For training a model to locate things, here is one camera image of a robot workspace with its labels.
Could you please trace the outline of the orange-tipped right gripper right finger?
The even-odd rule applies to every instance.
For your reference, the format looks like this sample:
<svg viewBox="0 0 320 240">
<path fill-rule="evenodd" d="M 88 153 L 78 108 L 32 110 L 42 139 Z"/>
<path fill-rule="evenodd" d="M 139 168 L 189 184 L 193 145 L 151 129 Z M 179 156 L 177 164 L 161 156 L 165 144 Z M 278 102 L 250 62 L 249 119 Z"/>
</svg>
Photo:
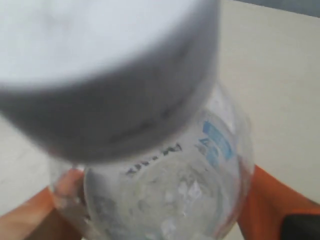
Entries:
<svg viewBox="0 0 320 240">
<path fill-rule="evenodd" d="M 246 240 L 318 240 L 320 205 L 255 166 L 237 223 Z"/>
</svg>

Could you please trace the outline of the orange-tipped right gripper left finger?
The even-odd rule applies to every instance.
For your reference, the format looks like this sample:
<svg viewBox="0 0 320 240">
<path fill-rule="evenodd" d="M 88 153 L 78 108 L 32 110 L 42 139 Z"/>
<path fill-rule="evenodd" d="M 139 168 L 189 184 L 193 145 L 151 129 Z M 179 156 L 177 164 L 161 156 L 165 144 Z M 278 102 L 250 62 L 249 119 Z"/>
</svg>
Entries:
<svg viewBox="0 0 320 240">
<path fill-rule="evenodd" d="M 64 173 L 55 186 L 48 186 L 0 217 L 2 240 L 81 240 L 84 231 L 72 222 L 73 198 L 84 178 L 80 169 Z"/>
</svg>

